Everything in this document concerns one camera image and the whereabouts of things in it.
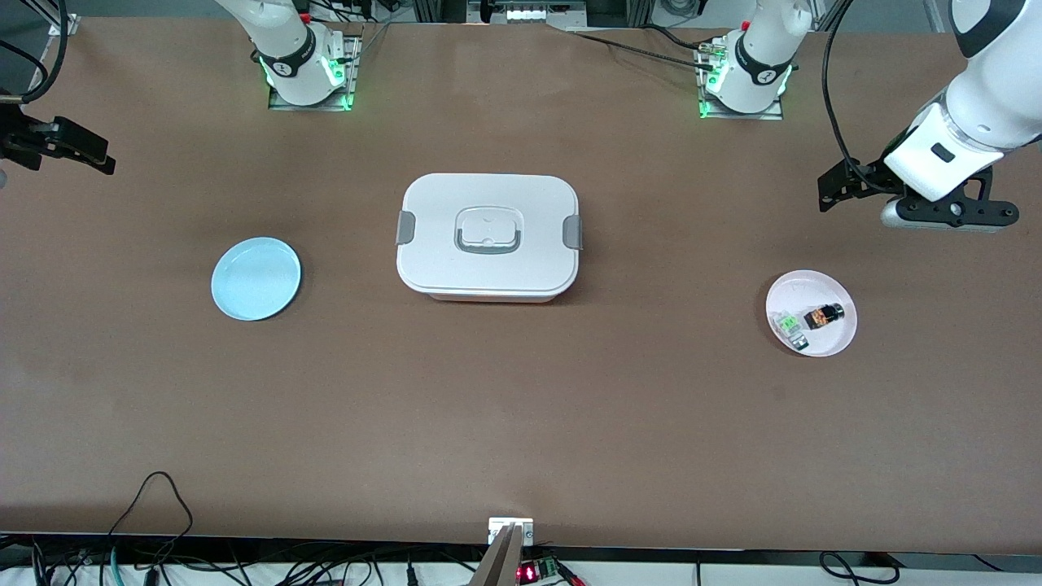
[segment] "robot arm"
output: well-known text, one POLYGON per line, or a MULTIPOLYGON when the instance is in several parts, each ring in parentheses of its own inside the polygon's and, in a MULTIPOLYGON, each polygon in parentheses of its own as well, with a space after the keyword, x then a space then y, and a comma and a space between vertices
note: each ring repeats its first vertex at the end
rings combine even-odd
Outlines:
MULTIPOLYGON (((884 156, 861 168, 899 197, 884 209, 892 227, 995 231, 1012 224, 1012 203, 990 201, 991 165, 1042 135, 1042 0, 949 0, 959 48, 968 62, 884 156), (975 198, 966 197, 977 181, 975 198)), ((818 180, 819 205, 884 193, 844 164, 818 180)))
POLYGON ((782 92, 792 58, 813 24, 808 0, 756 0, 748 28, 724 35, 726 59, 706 92, 741 114, 767 109, 782 92))
POLYGON ((314 105, 344 86, 344 34, 304 24, 291 0, 216 0, 256 47, 268 83, 294 105, 314 105))

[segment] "light blue plate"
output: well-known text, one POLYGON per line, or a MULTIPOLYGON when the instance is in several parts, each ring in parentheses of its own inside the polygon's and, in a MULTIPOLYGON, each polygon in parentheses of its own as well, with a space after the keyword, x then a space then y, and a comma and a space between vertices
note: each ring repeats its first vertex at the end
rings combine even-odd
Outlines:
POLYGON ((251 238, 221 257, 209 292, 228 316, 256 321, 290 304, 300 288, 300 259, 289 244, 274 238, 251 238))

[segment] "container lid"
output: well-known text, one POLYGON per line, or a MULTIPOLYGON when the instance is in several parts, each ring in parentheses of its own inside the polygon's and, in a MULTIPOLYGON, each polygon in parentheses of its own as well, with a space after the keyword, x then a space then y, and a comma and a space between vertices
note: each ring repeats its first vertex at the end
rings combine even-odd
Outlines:
POLYGON ((551 296, 578 272, 575 191, 545 175, 424 175, 405 192, 398 274, 445 295, 551 296))

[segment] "cable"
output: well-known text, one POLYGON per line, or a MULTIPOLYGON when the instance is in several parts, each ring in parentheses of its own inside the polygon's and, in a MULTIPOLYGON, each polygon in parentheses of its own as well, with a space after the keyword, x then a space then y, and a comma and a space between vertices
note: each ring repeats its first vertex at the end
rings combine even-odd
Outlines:
POLYGON ((625 49, 627 51, 632 51, 635 53, 640 53, 642 55, 645 55, 645 56, 648 56, 648 57, 652 57, 652 58, 655 58, 655 59, 662 59, 664 62, 675 63, 675 64, 679 64, 679 65, 687 66, 687 67, 693 67, 695 69, 703 69, 703 70, 706 70, 706 71, 713 69, 713 66, 711 66, 709 64, 700 64, 700 63, 695 63, 695 62, 687 62, 687 60, 684 60, 684 59, 678 59, 676 57, 671 57, 669 55, 663 55, 663 54, 660 54, 660 53, 653 53, 651 51, 646 51, 644 49, 639 49, 637 47, 630 47, 629 45, 623 45, 622 43, 616 43, 615 41, 609 41, 607 39, 600 39, 598 36, 591 36, 589 34, 582 34, 581 32, 572 32, 571 34, 574 34, 576 36, 581 36, 582 39, 589 39, 590 41, 596 41, 598 43, 603 43, 604 45, 609 45, 611 47, 618 47, 620 49, 625 49))
POLYGON ((11 53, 15 53, 16 55, 22 57, 23 59, 29 62, 30 64, 32 64, 32 67, 34 67, 36 71, 40 72, 40 81, 38 81, 36 84, 32 88, 32 91, 40 88, 40 86, 44 82, 44 79, 47 79, 47 77, 50 75, 47 72, 47 67, 44 66, 44 64, 40 59, 23 51, 22 49, 11 45, 10 43, 4 41, 3 39, 0 39, 0 47, 3 47, 4 49, 7 49, 11 53))
MULTIPOLYGON (((32 90, 14 96, 0 96, 0 103, 23 103, 27 104, 31 101, 40 99, 51 86, 54 84, 54 80, 58 77, 58 72, 61 71, 61 64, 65 63, 65 52, 66 47, 69 45, 69 8, 66 6, 66 0, 57 0, 58 2, 58 20, 61 21, 61 26, 58 27, 58 54, 54 57, 54 68, 51 69, 50 73, 44 77, 40 83, 36 84, 32 90)), ((7 43, 4 44, 4 48, 10 50, 13 45, 7 43)))
POLYGON ((369 568, 369 572, 366 573, 365 580, 358 583, 358 586, 366 586, 366 583, 369 582, 369 579, 373 577, 373 564, 366 562, 366 567, 369 568))
POLYGON ((463 560, 460 560, 460 559, 457 559, 457 558, 455 558, 453 556, 450 556, 450 555, 446 554, 445 552, 442 552, 441 550, 435 550, 435 553, 441 555, 443 558, 445 558, 445 559, 447 559, 449 561, 452 561, 452 562, 455 562, 458 565, 462 565, 463 567, 465 567, 465 568, 467 568, 467 569, 469 569, 471 571, 475 571, 475 572, 477 571, 476 567, 474 567, 474 566, 472 566, 472 565, 470 565, 470 564, 464 562, 463 560))
POLYGON ((113 570, 113 580, 116 581, 116 586, 123 586, 123 577, 120 576, 120 566, 116 565, 116 547, 113 547, 111 553, 108 554, 108 563, 110 564, 110 569, 113 570))
POLYGON ((61 560, 65 563, 66 569, 69 570, 69 577, 66 578, 66 581, 65 583, 61 584, 61 586, 70 586, 70 583, 72 584, 72 586, 77 586, 77 584, 79 583, 79 580, 76 579, 76 572, 79 571, 79 568, 83 567, 83 565, 86 563, 88 554, 85 554, 82 551, 77 553, 79 554, 79 560, 77 560, 76 562, 76 567, 70 566, 68 560, 66 559, 61 560))
POLYGON ((391 23, 390 23, 390 22, 389 22, 389 23, 387 23, 386 25, 381 26, 381 27, 380 27, 380 29, 376 31, 376 34, 373 34, 373 38, 369 40, 369 43, 366 43, 365 45, 363 45, 363 46, 362 46, 362 50, 361 50, 361 51, 358 51, 358 57, 361 58, 361 57, 362 57, 362 55, 366 54, 366 51, 368 51, 370 47, 372 47, 372 46, 373 46, 374 44, 376 44, 376 41, 377 41, 377 40, 378 40, 378 39, 379 39, 379 38, 380 38, 380 36, 381 36, 381 35, 382 35, 382 34, 383 34, 383 33, 384 33, 386 31, 387 31, 387 29, 388 29, 388 28, 390 28, 390 27, 391 27, 391 23))
POLYGON ((879 193, 895 193, 893 190, 889 190, 868 180, 868 177, 866 177, 865 173, 861 171, 861 168, 853 164, 853 160, 850 157, 850 151, 847 150, 846 142, 843 141, 843 133, 840 131, 840 124, 836 121, 836 112, 833 111, 833 98, 828 94, 828 58, 833 53, 833 41, 836 39, 836 31, 840 29, 840 23, 843 22, 843 16, 846 15, 850 4, 853 3, 853 0, 840 0, 840 2, 843 3, 836 13, 836 24, 833 25, 832 30, 828 31, 828 40, 825 41, 825 52, 821 56, 821 97, 825 101, 825 114, 828 115, 828 123, 833 127, 833 135, 836 137, 836 144, 839 145, 840 152, 843 153, 843 161, 846 163, 847 168, 853 171, 854 175, 858 175, 858 178, 870 189, 874 189, 879 193))
MULTIPOLYGON (((65 0, 58 0, 58 2, 65 4, 65 0)), ((170 488, 174 491, 174 498, 177 499, 177 503, 181 506, 181 509, 184 511, 184 514, 189 518, 189 523, 184 527, 184 529, 179 534, 177 534, 176 536, 172 537, 169 541, 167 541, 162 547, 159 547, 158 552, 156 552, 155 557, 157 558, 157 560, 152 564, 153 566, 156 566, 156 565, 162 565, 163 562, 167 561, 167 558, 170 557, 170 554, 174 548, 174 542, 180 539, 181 537, 184 537, 184 535, 188 534, 189 531, 192 531, 192 524, 195 523, 195 517, 192 516, 192 509, 189 509, 188 504, 184 503, 184 498, 181 497, 181 492, 177 490, 177 483, 174 482, 174 479, 168 472, 164 470, 156 470, 145 477, 145 480, 141 482, 141 487, 138 488, 138 494, 135 494, 133 500, 130 502, 130 506, 127 507, 126 511, 123 511, 123 514, 120 515, 120 518, 116 519, 116 522, 114 522, 113 527, 108 529, 108 533, 105 535, 105 537, 107 537, 108 540, 111 541, 111 537, 113 534, 116 533, 116 529, 119 528, 120 523, 122 523, 123 520, 126 519, 133 511, 133 508, 134 506, 138 505, 138 500, 141 498, 142 493, 145 492, 145 487, 148 486, 148 481, 152 480, 153 477, 163 477, 167 479, 167 482, 170 483, 170 488)))
POLYGON ((420 581, 416 578, 416 568, 413 567, 413 556, 405 558, 405 586, 420 586, 420 581))
POLYGON ((983 563, 984 565, 990 567, 991 569, 993 569, 995 571, 1006 571, 1004 569, 998 567, 997 565, 989 562, 988 560, 982 558, 981 556, 978 556, 976 554, 971 554, 971 555, 976 559, 976 561, 983 563))
POLYGON ((553 561, 556 562, 557 564, 557 573, 566 583, 568 583, 568 586, 587 586, 586 582, 584 582, 581 578, 576 576, 574 571, 569 569, 568 566, 561 563, 561 560, 559 560, 556 556, 553 557, 553 561))
POLYGON ((322 2, 320 0, 312 0, 311 3, 321 8, 325 8, 326 10, 329 10, 330 13, 336 15, 337 18, 341 20, 341 22, 350 22, 350 18, 348 17, 362 17, 363 19, 366 18, 366 16, 363 15, 362 13, 355 13, 354 10, 349 10, 347 8, 338 8, 332 5, 331 1, 322 2))
POLYGON ((231 551, 231 560, 235 562, 235 566, 239 567, 240 573, 243 575, 243 580, 246 581, 246 586, 253 586, 253 582, 250 581, 249 575, 246 573, 246 568, 239 561, 239 556, 235 555, 235 546, 231 541, 228 541, 228 550, 231 551))
POLYGON ((877 580, 875 578, 865 578, 864 576, 858 576, 857 573, 853 572, 853 568, 850 567, 850 564, 848 564, 847 561, 844 560, 843 557, 837 554, 836 552, 822 552, 821 555, 818 556, 818 564, 821 565, 821 569, 825 570, 825 572, 828 573, 828 576, 832 576, 834 578, 839 578, 840 580, 849 580, 853 586, 861 586, 862 582, 864 582, 865 584, 880 584, 885 586, 887 584, 893 584, 901 579, 901 570, 900 568, 897 567, 893 568, 894 576, 886 580, 877 580), (827 558, 834 558, 836 561, 840 562, 840 565, 843 566, 843 569, 846 571, 846 573, 840 573, 835 569, 828 567, 828 564, 825 563, 825 560, 827 558))
POLYGON ((376 563, 376 556, 373 556, 373 569, 376 570, 376 579, 380 581, 380 586, 383 586, 383 575, 380 573, 380 564, 376 563))
POLYGON ((670 32, 670 30, 665 26, 659 26, 656 24, 648 23, 639 28, 646 28, 648 30, 658 30, 659 32, 663 33, 666 36, 666 39, 669 39, 670 42, 673 43, 674 45, 679 45, 680 47, 684 47, 685 49, 691 49, 692 51, 697 51, 700 45, 704 43, 712 43, 713 39, 715 39, 714 36, 710 36, 709 39, 705 39, 703 41, 698 41, 697 43, 688 43, 686 41, 681 41, 675 34, 670 32))

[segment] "gray latch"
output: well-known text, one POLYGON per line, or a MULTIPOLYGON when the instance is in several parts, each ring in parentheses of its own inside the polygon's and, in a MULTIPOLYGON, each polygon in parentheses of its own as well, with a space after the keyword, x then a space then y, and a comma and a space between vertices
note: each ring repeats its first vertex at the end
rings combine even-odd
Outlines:
POLYGON ((412 212, 404 210, 398 212, 398 234, 395 236, 396 244, 399 246, 408 244, 413 242, 414 236, 416 236, 416 216, 412 212))
POLYGON ((565 218, 563 233, 565 246, 572 250, 582 249, 582 218, 578 214, 565 218))

